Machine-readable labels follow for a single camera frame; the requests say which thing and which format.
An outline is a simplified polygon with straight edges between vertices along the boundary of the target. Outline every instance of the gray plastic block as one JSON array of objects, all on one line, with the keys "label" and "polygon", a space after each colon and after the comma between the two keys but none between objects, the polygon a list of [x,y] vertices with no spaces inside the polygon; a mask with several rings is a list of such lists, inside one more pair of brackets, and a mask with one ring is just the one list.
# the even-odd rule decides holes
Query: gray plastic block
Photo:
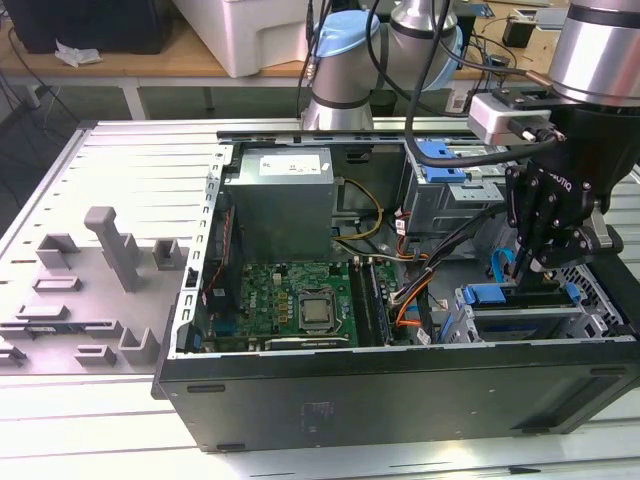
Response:
[{"label": "gray plastic block", "polygon": [[83,367],[106,365],[113,367],[118,360],[108,345],[78,345],[78,353],[74,358]]},{"label": "gray plastic block", "polygon": [[38,278],[33,282],[33,289],[38,293],[77,292],[82,282],[78,277]]},{"label": "gray plastic block", "polygon": [[115,218],[116,211],[113,207],[91,207],[84,217],[84,224],[98,236],[107,263],[116,272],[122,288],[125,292],[133,292],[138,281],[138,273],[118,233]]},{"label": "gray plastic block", "polygon": [[36,255],[40,257],[43,265],[49,270],[69,270],[69,264],[64,256],[69,253],[78,253],[79,251],[71,236],[67,234],[49,234],[45,235],[40,243],[36,250]]},{"label": "gray plastic block", "polygon": [[[124,249],[127,251],[129,258],[131,258],[131,261],[133,262],[133,266],[137,267],[140,264],[142,252],[138,248],[136,239],[130,233],[121,233],[120,238],[122,239],[122,243],[124,244]],[[104,259],[107,261],[107,265],[109,265],[109,268],[113,270],[113,267],[109,263],[109,257],[104,254],[104,250],[102,251],[102,255],[104,255]]]},{"label": "gray plastic block", "polygon": [[35,335],[27,328],[29,320],[16,320],[23,323],[20,327],[0,327],[0,337],[6,340],[33,340]]},{"label": "gray plastic block", "polygon": [[145,329],[139,343],[133,332],[125,328],[120,338],[118,350],[122,352],[130,364],[144,365],[156,362],[158,353],[160,353],[160,344],[149,328]]},{"label": "gray plastic block", "polygon": [[[140,277],[138,290],[135,295],[125,293],[118,277],[105,265],[102,247],[98,242],[93,245],[82,246],[80,252],[67,256],[71,271],[60,272],[82,280],[78,292],[38,293],[29,285],[19,292],[21,296],[11,299],[17,307],[64,305],[69,309],[69,316],[64,321],[31,322],[15,317],[0,318],[0,335],[27,355],[21,367],[3,367],[0,375],[153,374],[155,363],[129,364],[118,352],[118,344],[125,327],[131,328],[137,339],[142,337],[145,328],[150,328],[158,341],[163,338],[167,315],[180,291],[184,270],[158,271],[151,254],[153,242],[149,246],[138,245],[142,252],[136,268]],[[182,244],[180,247],[186,257],[188,250]],[[33,279],[52,276],[44,265],[39,267]],[[78,353],[78,345],[91,344],[108,345],[117,354],[118,361],[113,366],[83,367],[74,355]]]},{"label": "gray plastic block", "polygon": [[182,270],[185,267],[185,258],[175,238],[156,240],[151,253],[160,271]]},{"label": "gray plastic block", "polygon": [[8,343],[0,344],[0,368],[20,367],[27,356],[18,349]]},{"label": "gray plastic block", "polygon": [[111,325],[108,327],[87,327],[84,331],[91,338],[120,338],[122,336],[122,325],[117,320],[109,320]]},{"label": "gray plastic block", "polygon": [[64,305],[23,305],[15,317],[20,320],[64,320],[69,309]]}]

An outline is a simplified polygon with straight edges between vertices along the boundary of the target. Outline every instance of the blue plastic clip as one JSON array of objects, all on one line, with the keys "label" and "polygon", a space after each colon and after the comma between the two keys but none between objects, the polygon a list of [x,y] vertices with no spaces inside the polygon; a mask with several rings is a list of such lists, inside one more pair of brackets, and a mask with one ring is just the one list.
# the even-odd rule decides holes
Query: blue plastic clip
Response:
[{"label": "blue plastic clip", "polygon": [[[418,142],[418,147],[432,158],[456,158],[444,142]],[[459,168],[422,167],[422,171],[429,183],[464,183],[467,179]]]},{"label": "blue plastic clip", "polygon": [[578,305],[580,303],[580,300],[582,300],[582,293],[580,293],[580,289],[575,283],[568,282],[564,286],[564,290],[567,292],[567,295],[569,295],[569,298],[574,305]]},{"label": "blue plastic clip", "polygon": [[491,255],[491,270],[493,270],[493,276],[496,277],[497,283],[504,283],[504,274],[502,273],[502,265],[500,265],[500,255],[507,257],[509,263],[515,260],[515,254],[513,250],[509,248],[496,248]]},{"label": "blue plastic clip", "polygon": [[473,305],[478,301],[476,294],[473,292],[473,287],[465,287],[464,290],[462,290],[462,296],[464,297],[464,301],[467,302],[467,305]]},{"label": "blue plastic clip", "polygon": [[468,305],[477,303],[483,305],[485,303],[507,303],[507,299],[504,296],[500,285],[494,285],[491,283],[483,285],[469,285],[466,287],[462,294]]}]

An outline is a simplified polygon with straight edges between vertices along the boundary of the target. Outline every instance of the green motherboard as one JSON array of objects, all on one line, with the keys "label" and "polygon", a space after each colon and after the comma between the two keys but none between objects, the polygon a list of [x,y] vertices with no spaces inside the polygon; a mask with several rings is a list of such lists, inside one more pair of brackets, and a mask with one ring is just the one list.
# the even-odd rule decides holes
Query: green motherboard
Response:
[{"label": "green motherboard", "polygon": [[[375,270],[385,295],[396,289],[393,265]],[[240,295],[235,336],[338,336],[358,346],[345,262],[245,265]]]}]

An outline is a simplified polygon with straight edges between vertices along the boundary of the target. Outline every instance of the robotic arm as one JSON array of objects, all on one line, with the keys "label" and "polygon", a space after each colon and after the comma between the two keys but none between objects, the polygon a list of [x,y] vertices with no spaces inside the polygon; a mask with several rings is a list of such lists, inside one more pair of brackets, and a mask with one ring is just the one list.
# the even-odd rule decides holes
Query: robotic arm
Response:
[{"label": "robotic arm", "polygon": [[622,251],[603,214],[640,160],[640,2],[571,0],[549,76],[543,90],[476,96],[469,118],[490,144],[523,143],[548,128],[566,139],[507,170],[521,288],[544,270]]},{"label": "robotic arm", "polygon": [[[450,2],[433,1],[432,6],[431,0],[404,0],[388,29],[372,24],[380,64],[403,88],[416,84],[424,58],[441,37],[414,98],[425,85],[446,76],[451,55],[444,46],[456,46],[455,16],[447,12],[440,17]],[[344,29],[330,19],[330,26]],[[335,53],[339,49],[323,50],[326,40],[321,37],[321,42],[303,128],[372,128],[367,99],[371,89],[384,85],[384,78],[374,69],[366,45],[354,41],[346,53]],[[571,0],[549,77],[522,73],[543,88],[476,95],[468,124],[487,144],[543,142],[552,147],[528,147],[527,154],[512,156],[532,161],[507,169],[508,222],[517,229],[519,247],[513,274],[519,287],[527,289],[542,282],[545,270],[622,250],[620,237],[603,215],[613,187],[640,160],[640,2]],[[412,148],[411,123],[408,115],[408,151],[427,165],[436,162]],[[488,164],[507,159],[470,160]]]},{"label": "robotic arm", "polygon": [[[436,2],[432,22],[431,0],[404,0],[392,13],[391,23],[380,24],[368,12],[344,11],[330,15],[320,33],[314,67],[309,69],[313,97],[303,114],[305,130],[370,130],[373,128],[369,95],[382,88],[384,77],[375,68],[366,45],[369,27],[373,51],[383,71],[391,74],[404,90],[413,89],[423,59],[434,43],[434,25],[440,18],[443,0]],[[462,32],[451,11],[443,13],[442,41],[459,52]],[[423,88],[444,87],[457,68],[442,47],[433,61]]]}]

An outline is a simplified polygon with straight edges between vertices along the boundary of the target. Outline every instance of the wooden table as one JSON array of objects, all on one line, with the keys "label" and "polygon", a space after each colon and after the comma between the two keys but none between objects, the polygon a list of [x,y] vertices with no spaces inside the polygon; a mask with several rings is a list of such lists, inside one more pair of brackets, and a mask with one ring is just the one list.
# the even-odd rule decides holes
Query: wooden table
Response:
[{"label": "wooden table", "polygon": [[[478,18],[478,33],[483,31],[487,23],[514,13],[513,5],[494,3],[491,8],[496,16],[490,19]],[[487,26],[484,35],[500,42],[505,25],[506,22],[502,20],[492,23]],[[36,85],[37,81],[11,48],[7,38],[9,27],[10,25],[5,25],[0,31],[0,68],[11,84]],[[518,66],[546,73],[557,38],[557,33],[535,30],[527,48],[512,49],[518,59]],[[297,84],[302,68],[301,62],[289,62],[265,68],[250,77],[230,78],[191,27],[183,23],[175,26],[172,39],[159,55],[105,53],[102,54],[103,62],[77,69],[62,63],[52,54],[29,54],[20,42],[17,44],[27,65],[47,85],[121,88],[134,120],[148,118],[139,95],[141,87],[293,87]],[[479,53],[474,49],[470,50],[469,58],[480,61]],[[493,44],[488,44],[487,50],[489,53],[509,56]],[[463,68],[456,72],[448,85],[453,90],[451,99],[466,97],[479,77],[480,72],[475,69]],[[206,92],[209,94],[208,101],[211,102],[208,88]],[[37,104],[35,96],[32,95],[30,100],[32,104]]]}]

